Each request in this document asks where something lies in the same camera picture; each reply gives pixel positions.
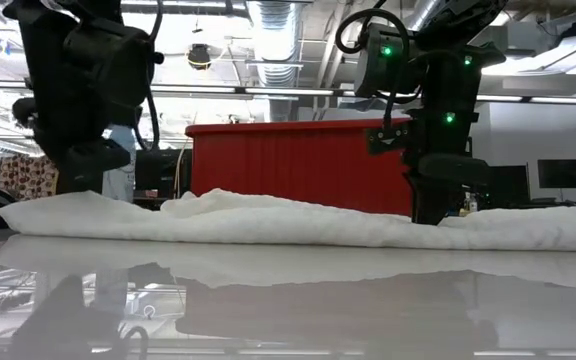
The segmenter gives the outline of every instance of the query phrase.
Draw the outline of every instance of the red storage box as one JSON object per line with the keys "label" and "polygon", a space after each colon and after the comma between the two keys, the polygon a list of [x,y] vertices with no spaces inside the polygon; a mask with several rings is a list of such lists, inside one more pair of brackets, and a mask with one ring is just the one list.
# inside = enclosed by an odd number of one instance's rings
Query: red storage box
{"label": "red storage box", "polygon": [[410,215],[401,152],[368,154],[364,129],[381,120],[193,125],[192,191],[220,188]]}

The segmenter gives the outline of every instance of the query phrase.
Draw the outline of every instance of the white wall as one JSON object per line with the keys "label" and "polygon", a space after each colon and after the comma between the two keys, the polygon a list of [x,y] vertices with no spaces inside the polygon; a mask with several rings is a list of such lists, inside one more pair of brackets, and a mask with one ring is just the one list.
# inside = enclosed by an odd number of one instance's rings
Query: white wall
{"label": "white wall", "polygon": [[540,189],[537,170],[539,159],[576,159],[576,106],[487,104],[478,111],[482,125],[471,132],[475,156],[493,166],[528,163],[533,198],[561,198],[563,192],[576,201],[576,189]]}

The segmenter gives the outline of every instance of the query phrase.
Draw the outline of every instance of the reflective table surface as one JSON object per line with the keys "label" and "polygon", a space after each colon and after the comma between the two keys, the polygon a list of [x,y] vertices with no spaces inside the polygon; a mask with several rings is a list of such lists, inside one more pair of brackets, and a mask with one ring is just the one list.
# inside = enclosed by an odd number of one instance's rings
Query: reflective table surface
{"label": "reflective table surface", "polygon": [[0,359],[576,359],[576,253],[6,240]]}

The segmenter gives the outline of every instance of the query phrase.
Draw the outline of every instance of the red bin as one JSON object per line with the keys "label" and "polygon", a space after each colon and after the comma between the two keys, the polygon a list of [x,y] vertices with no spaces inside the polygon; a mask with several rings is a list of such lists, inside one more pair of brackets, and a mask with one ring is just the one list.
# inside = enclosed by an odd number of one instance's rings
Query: red bin
{"label": "red bin", "polygon": [[381,120],[193,125],[192,191],[220,188],[410,216],[401,152],[368,154]]}

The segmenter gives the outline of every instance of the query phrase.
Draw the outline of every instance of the computer monitor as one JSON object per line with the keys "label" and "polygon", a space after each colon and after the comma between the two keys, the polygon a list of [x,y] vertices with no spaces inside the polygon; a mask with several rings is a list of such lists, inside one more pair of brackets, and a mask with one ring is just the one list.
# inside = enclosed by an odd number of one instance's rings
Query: computer monitor
{"label": "computer monitor", "polygon": [[491,208],[514,208],[530,203],[528,167],[491,166],[487,197]]}
{"label": "computer monitor", "polygon": [[172,198],[180,152],[179,149],[137,151],[135,190],[157,190],[158,198]]}
{"label": "computer monitor", "polygon": [[539,187],[542,189],[576,189],[575,160],[539,160]]}

